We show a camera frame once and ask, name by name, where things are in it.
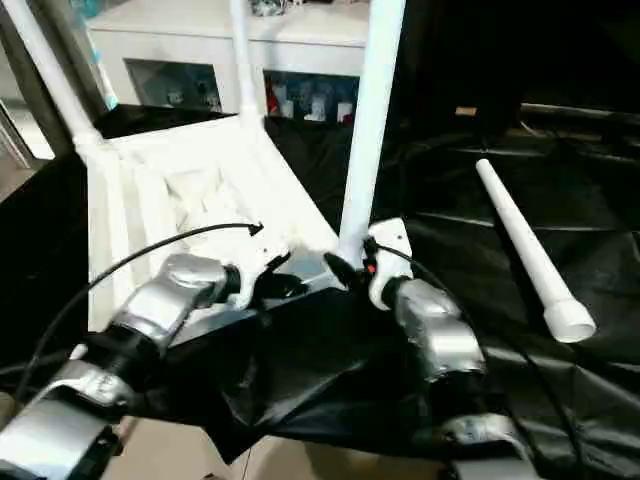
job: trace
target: white cabinet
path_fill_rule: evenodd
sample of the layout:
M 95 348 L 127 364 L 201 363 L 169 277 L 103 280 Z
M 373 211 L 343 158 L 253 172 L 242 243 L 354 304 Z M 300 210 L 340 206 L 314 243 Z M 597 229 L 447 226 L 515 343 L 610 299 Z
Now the white cabinet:
M 327 120 L 348 111 L 339 103 L 355 107 L 368 17 L 368 3 L 348 0 L 251 17 L 263 113 L 276 100 L 287 116 L 288 110 L 308 115 L 314 99 L 325 102 Z M 89 32 L 121 103 L 234 113 L 239 91 L 230 24 L 228 0 L 129 0 L 92 19 Z

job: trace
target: black fabric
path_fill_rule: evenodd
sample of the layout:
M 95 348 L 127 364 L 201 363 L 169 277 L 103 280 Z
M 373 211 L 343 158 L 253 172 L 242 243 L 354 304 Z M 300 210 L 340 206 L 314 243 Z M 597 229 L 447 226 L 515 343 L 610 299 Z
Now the black fabric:
M 163 118 L 164 125 L 175 125 L 207 116 L 121 107 L 100 127 L 105 134 L 124 135 L 149 125 L 160 128 Z M 266 127 L 337 227 L 348 127 L 285 120 L 268 120 Z M 474 162 L 479 153 L 469 141 L 454 137 L 406 144 L 387 138 L 374 217 L 404 215 L 414 257 L 438 275 L 469 312 L 489 353 L 490 375 L 506 393 L 545 478 L 639 478 L 639 162 L 628 155 L 587 155 L 591 149 L 584 145 L 539 140 L 491 149 L 507 188 L 598 323 L 593 338 L 568 346 L 553 341 L 541 320 L 541 305 L 477 179 Z M 83 179 L 77 164 L 66 176 L 60 170 L 69 182 L 66 189 L 56 183 L 60 177 L 46 180 L 46 172 L 10 199 L 16 205 L 24 202 L 19 212 L 12 207 L 16 211 L 8 214 L 5 205 L 11 203 L 0 205 L 5 225 L 23 225 L 16 223 L 18 215 L 47 225 L 40 217 L 49 211 L 39 210 L 46 202 L 34 199 L 75 193 L 66 205 L 51 200 L 49 208 L 57 218 L 48 220 L 48 228 L 34 231 L 29 225 L 13 231 L 18 245 L 18 239 L 29 234 L 61 235 L 79 224 L 77 218 L 67 218 L 70 206 L 84 212 L 83 194 L 74 190 Z M 35 182 L 42 183 L 36 188 Z M 85 234 L 78 235 L 84 239 Z M 53 305 L 71 295 L 61 291 L 71 290 L 72 282 L 63 282 L 61 278 L 69 277 L 60 272 L 71 267 L 86 272 L 86 243 L 84 249 L 79 241 L 68 245 L 62 237 L 54 243 L 64 246 L 60 258 L 67 270 L 49 271 L 46 262 L 36 262 L 50 281 L 29 288 L 30 297 L 21 302 L 3 297 L 3 315 L 25 319 L 29 327 L 23 328 L 19 342 L 14 337 L 4 340 L 15 353 L 5 361 L 3 349 L 2 364 L 24 358 L 55 311 Z M 25 250 L 22 245 L 18 251 Z M 9 261 L 14 262 L 13 275 L 9 280 L 2 273 L 3 288 L 29 278 L 29 269 L 17 257 Z M 54 292 L 50 302 L 33 301 Z M 47 313 L 38 315 L 45 306 Z M 79 323 L 70 322 L 70 344 Z M 517 350 L 525 350 L 538 368 Z M 172 350 L 141 398 L 138 413 L 204 426 L 227 460 L 267 433 L 393 455 L 440 457 L 447 452 L 433 443 L 429 407 L 421 401 L 417 378 L 392 317 L 353 295 L 330 290 Z M 580 440 L 583 469 L 577 466 L 556 400 Z

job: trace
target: white pvc pipe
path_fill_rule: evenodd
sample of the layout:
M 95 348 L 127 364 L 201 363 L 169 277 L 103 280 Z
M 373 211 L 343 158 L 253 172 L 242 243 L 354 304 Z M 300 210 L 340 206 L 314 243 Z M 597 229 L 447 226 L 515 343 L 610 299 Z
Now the white pvc pipe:
M 231 12 L 231 30 L 235 52 L 238 82 L 240 83 L 240 115 L 260 118 L 256 92 L 253 86 L 253 69 L 249 55 L 249 37 L 247 34 L 247 0 L 229 0 Z
M 489 160 L 478 161 L 476 170 L 538 292 L 551 334 L 563 343 L 592 336 L 596 325 L 589 311 L 569 291 Z
M 356 268 L 362 268 L 404 6 L 405 0 L 371 2 L 339 242 L 340 255 Z
M 93 131 L 91 120 L 67 80 L 25 0 L 2 0 L 62 118 L 76 137 Z

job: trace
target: black cable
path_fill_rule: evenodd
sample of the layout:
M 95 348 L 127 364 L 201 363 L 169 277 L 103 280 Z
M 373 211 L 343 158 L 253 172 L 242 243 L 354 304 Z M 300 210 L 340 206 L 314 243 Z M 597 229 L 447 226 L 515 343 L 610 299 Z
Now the black cable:
M 386 252 L 392 253 L 392 254 L 402 258 L 403 260 L 406 260 L 407 262 L 409 262 L 411 264 L 411 266 L 415 267 L 418 271 L 420 271 L 420 273 L 424 277 L 426 277 L 426 279 L 429 282 L 433 283 L 435 286 L 437 286 L 438 288 L 443 290 L 447 295 L 449 295 L 451 300 L 460 309 L 460 312 L 466 317 L 467 322 L 471 325 L 472 328 L 474 328 L 474 329 L 478 328 L 477 324 L 474 322 L 474 320 L 471 317 L 471 315 L 469 315 L 469 313 L 464 308 L 462 302 L 460 302 L 457 299 L 457 297 L 453 294 L 453 292 L 431 270 L 429 270 L 427 267 L 425 267 L 419 261 L 415 260 L 414 258 L 410 257 L 409 255 L 407 255 L 407 254 L 405 254 L 405 253 L 403 253 L 403 252 L 401 252 L 399 250 L 396 250 L 395 248 L 391 248 L 391 247 L 388 247 L 386 245 L 380 245 L 377 242 L 374 242 L 373 246 L 375 248 L 379 249 L 379 250 L 384 250 Z M 513 339 L 510 338 L 508 335 L 505 335 L 499 329 L 493 328 L 493 327 L 491 327 L 490 325 L 488 325 L 486 323 L 483 324 L 483 326 L 486 327 L 488 330 L 490 330 L 491 333 L 493 333 L 494 335 L 499 337 L 504 343 L 507 344 L 507 346 L 509 346 L 511 349 L 513 349 L 516 353 L 518 353 L 518 355 L 520 355 L 524 359 L 524 361 L 527 363 L 529 368 L 531 368 L 531 370 L 536 375 L 536 377 L 537 377 L 537 379 L 538 379 L 538 381 L 540 383 L 540 386 L 544 390 L 545 395 L 549 399 L 549 402 L 551 403 L 553 409 L 556 412 L 556 415 L 558 416 L 558 419 L 560 420 L 560 423 L 562 424 L 562 429 L 566 433 L 567 438 L 569 439 L 569 443 L 571 443 L 571 447 L 573 449 L 574 456 L 575 456 L 575 459 L 576 459 L 576 470 L 577 470 L 577 473 L 578 473 L 578 477 L 577 478 L 584 478 L 584 474 L 585 474 L 584 454 L 583 454 L 583 451 L 582 451 L 582 446 L 581 446 L 580 441 L 578 439 L 578 436 L 576 434 L 575 426 L 572 424 L 572 422 L 569 419 L 568 415 L 566 414 L 566 412 L 562 408 L 562 404 L 561 404 L 560 400 L 558 399 L 558 396 L 555 394 L 555 392 L 553 391 L 553 388 L 551 387 L 551 385 L 549 384 L 547 379 L 544 377 L 542 371 L 540 370 L 540 367 L 531 358 L 531 356 L 520 345 L 518 345 L 516 342 L 514 342 Z M 489 356 L 487 355 L 487 353 L 486 353 L 486 351 L 485 351 L 485 349 L 484 349 L 484 347 L 482 345 L 480 345 L 480 349 L 482 350 L 482 354 L 484 355 L 484 357 L 485 358 L 489 358 Z
M 64 307 L 62 307 L 62 309 L 54 317 L 54 319 L 51 321 L 51 323 L 49 323 L 49 325 L 47 326 L 46 330 L 44 331 L 44 333 L 40 337 L 40 340 L 38 341 L 38 343 L 36 345 L 36 348 L 34 349 L 34 352 L 33 352 L 32 356 L 31 356 L 31 359 L 29 360 L 29 363 L 27 364 L 27 366 L 23 370 L 22 376 L 20 377 L 20 381 L 18 382 L 18 386 L 16 387 L 16 390 L 15 390 L 15 393 L 14 393 L 14 408 L 13 408 L 13 412 L 12 412 L 13 413 L 12 417 L 14 417 L 18 413 L 18 411 L 20 409 L 20 405 L 25 400 L 26 393 L 27 393 L 27 391 L 29 389 L 29 382 L 31 381 L 31 378 L 33 377 L 33 373 L 34 373 L 36 367 L 40 363 L 40 357 L 42 356 L 42 354 L 44 352 L 44 349 L 46 348 L 49 340 L 51 340 L 51 338 L 55 334 L 56 330 L 60 327 L 60 325 L 62 324 L 62 322 L 64 321 L 66 316 L 69 314 L 69 312 L 71 312 L 71 310 L 73 310 L 78 305 L 78 303 L 81 300 L 83 300 L 84 297 L 93 288 L 95 288 L 103 280 L 105 280 L 106 278 L 111 276 L 114 272 L 116 272 L 120 268 L 124 267 L 128 263 L 131 263 L 135 259 L 140 258 L 140 257 L 142 257 L 144 255 L 147 255 L 148 253 L 150 253 L 150 252 L 152 252 L 154 250 L 162 248 L 162 247 L 164 247 L 166 245 L 169 245 L 171 243 L 175 243 L 175 242 L 180 241 L 182 239 L 193 237 L 195 235 L 199 235 L 201 233 L 212 232 L 212 231 L 215 231 L 215 230 L 226 230 L 226 229 L 230 229 L 230 228 L 247 228 L 247 229 L 249 229 L 249 233 L 251 235 L 255 235 L 256 233 L 258 233 L 262 229 L 262 226 L 261 225 L 253 225 L 253 224 L 250 224 L 250 223 L 222 223 L 222 224 L 219 224 L 219 225 L 209 225 L 207 227 L 196 228 L 196 229 L 193 229 L 193 230 L 189 230 L 188 232 L 179 233 L 178 235 L 174 235 L 172 237 L 165 238 L 164 240 L 160 240 L 159 242 L 151 244 L 151 245 L 149 245 L 147 247 L 142 248 L 141 250 L 138 250 L 137 252 L 132 253 L 128 257 L 123 258 L 118 263 L 116 263 L 116 264 L 112 265 L 111 267 L 107 268 L 104 272 L 102 272 L 100 275 L 98 275 L 92 282 L 87 284 L 87 286 L 85 286 L 82 290 L 80 290 L 73 297 L 71 297 L 71 300 L 69 300 L 66 303 L 66 305 Z

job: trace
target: glass cabinet door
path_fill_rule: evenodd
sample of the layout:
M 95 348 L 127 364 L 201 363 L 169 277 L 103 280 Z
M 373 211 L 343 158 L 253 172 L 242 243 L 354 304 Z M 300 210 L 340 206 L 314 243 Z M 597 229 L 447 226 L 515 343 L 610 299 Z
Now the glass cabinet door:
M 359 78 L 264 71 L 269 116 L 327 123 L 353 123 Z
M 125 63 L 142 105 L 222 112 L 213 66 L 135 59 Z

